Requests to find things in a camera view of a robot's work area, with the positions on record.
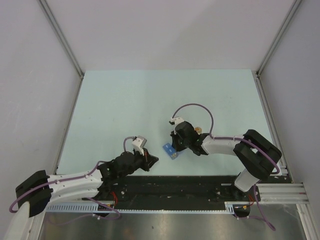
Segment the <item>clear glass pill bottle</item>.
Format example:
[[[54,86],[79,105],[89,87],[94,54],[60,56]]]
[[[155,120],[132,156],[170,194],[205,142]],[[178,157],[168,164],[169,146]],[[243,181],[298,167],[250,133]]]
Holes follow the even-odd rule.
[[[194,130],[200,135],[202,134],[202,129],[200,127],[195,127]]]

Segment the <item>blue plastic pill organizer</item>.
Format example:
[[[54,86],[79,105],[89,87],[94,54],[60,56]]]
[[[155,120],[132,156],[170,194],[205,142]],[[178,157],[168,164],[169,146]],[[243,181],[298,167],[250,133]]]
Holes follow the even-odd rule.
[[[178,158],[179,153],[172,147],[170,143],[164,144],[162,148],[172,160]]]

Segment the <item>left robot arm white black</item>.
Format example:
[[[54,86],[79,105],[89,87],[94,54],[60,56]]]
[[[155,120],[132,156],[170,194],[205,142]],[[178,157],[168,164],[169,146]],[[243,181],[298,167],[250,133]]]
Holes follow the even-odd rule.
[[[98,161],[92,170],[69,175],[49,175],[38,170],[15,188],[16,200],[9,211],[17,213],[29,204],[28,216],[42,213],[48,206],[75,199],[105,200],[110,196],[111,186],[119,179],[133,174],[136,170],[148,172],[159,161],[146,148],[142,152],[124,151],[111,161]]]

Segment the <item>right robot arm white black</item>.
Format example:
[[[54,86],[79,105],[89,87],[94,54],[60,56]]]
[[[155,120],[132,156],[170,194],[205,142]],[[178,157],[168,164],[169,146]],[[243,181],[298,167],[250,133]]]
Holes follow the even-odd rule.
[[[169,123],[174,126],[170,136],[176,152],[190,149],[197,156],[223,154],[240,160],[244,170],[230,186],[230,194],[237,201],[247,197],[249,190],[260,181],[280,173],[281,151],[254,129],[249,129],[242,137],[213,136],[199,134],[191,123],[180,117],[172,118]]]

